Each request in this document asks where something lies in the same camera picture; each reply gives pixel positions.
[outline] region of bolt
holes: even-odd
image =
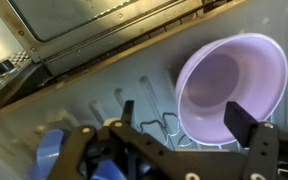
[[[273,128],[274,127],[271,123],[265,123],[264,126],[268,127],[268,128]]]
[[[121,123],[121,122],[115,123],[115,127],[121,127],[121,126],[122,126],[122,123]]]
[[[118,14],[118,18],[123,19],[123,14]]]
[[[90,131],[91,131],[90,128],[83,128],[83,129],[82,129],[82,132],[85,133],[85,134],[86,134],[86,133],[89,133]]]
[[[250,177],[251,180],[266,180],[266,178],[262,174],[253,173]]]
[[[185,180],[200,180],[200,177],[195,173],[187,173],[185,175]]]
[[[23,32],[23,31],[19,31],[18,34],[19,34],[20,36],[24,36],[24,32]]]

